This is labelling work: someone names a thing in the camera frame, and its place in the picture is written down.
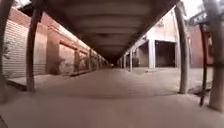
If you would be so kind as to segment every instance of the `concrete pillar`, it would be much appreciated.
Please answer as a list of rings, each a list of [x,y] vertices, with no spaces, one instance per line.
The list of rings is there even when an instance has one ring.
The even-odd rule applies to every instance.
[[[132,72],[132,49],[130,49],[130,67],[129,67],[129,71]]]
[[[89,49],[89,60],[88,60],[89,71],[92,71],[92,49]]]
[[[175,7],[175,14],[177,18],[179,37],[180,37],[180,50],[181,50],[181,80],[180,80],[180,94],[187,93],[188,85],[188,72],[189,72],[189,44],[187,38],[187,28],[183,18],[183,4],[179,2]]]
[[[43,1],[34,1],[34,11],[31,18],[29,33],[27,37],[27,49],[26,49],[26,82],[27,89],[30,92],[35,91],[34,87],[34,74],[33,74],[33,63],[34,63],[34,44],[36,37],[37,24],[39,19],[41,19],[43,10]]]
[[[124,64],[123,67],[124,67],[124,69],[125,69],[125,68],[126,68],[126,55],[125,55],[125,54],[124,54],[124,63],[123,63],[123,64]]]
[[[100,70],[100,56],[97,54],[97,70]]]
[[[79,66],[80,66],[80,62],[81,62],[81,58],[80,58],[80,50],[76,49],[75,50],[75,60],[74,60],[74,71],[79,73]]]
[[[148,41],[148,63],[149,68],[155,68],[156,67],[156,52],[155,52],[155,40],[149,39]]]
[[[7,19],[12,6],[13,0],[1,0],[0,1],[0,103],[6,101],[5,89],[6,82],[3,75],[2,57],[4,46],[4,35]]]
[[[217,0],[204,0],[212,35],[214,75],[209,107],[224,112],[224,22]]]

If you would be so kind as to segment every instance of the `overhang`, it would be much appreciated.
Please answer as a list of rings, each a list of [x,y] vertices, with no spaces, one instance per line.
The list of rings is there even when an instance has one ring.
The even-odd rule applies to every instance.
[[[45,0],[44,11],[115,62],[179,0]]]

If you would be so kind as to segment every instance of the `pavement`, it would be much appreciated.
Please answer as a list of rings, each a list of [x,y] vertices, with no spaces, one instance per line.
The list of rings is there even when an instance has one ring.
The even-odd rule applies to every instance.
[[[52,76],[35,94],[1,105],[0,113],[9,128],[224,127],[223,114],[199,107],[194,95],[179,95],[176,73],[168,74],[105,69]]]

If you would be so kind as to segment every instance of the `gray pavement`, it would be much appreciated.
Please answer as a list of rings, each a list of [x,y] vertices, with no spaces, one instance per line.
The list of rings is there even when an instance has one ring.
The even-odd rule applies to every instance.
[[[224,127],[223,114],[200,108],[194,95],[177,94],[172,75],[153,74],[108,69],[52,76],[35,94],[18,94],[0,112],[9,128]]]

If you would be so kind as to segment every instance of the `roll-up shutter door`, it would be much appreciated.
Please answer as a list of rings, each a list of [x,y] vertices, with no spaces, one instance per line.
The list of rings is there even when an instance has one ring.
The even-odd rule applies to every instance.
[[[8,21],[4,38],[3,72],[6,77],[25,77],[28,28]],[[37,33],[34,48],[34,75],[45,74],[47,36]]]
[[[74,50],[60,44],[60,72],[62,75],[68,75],[74,71]]]

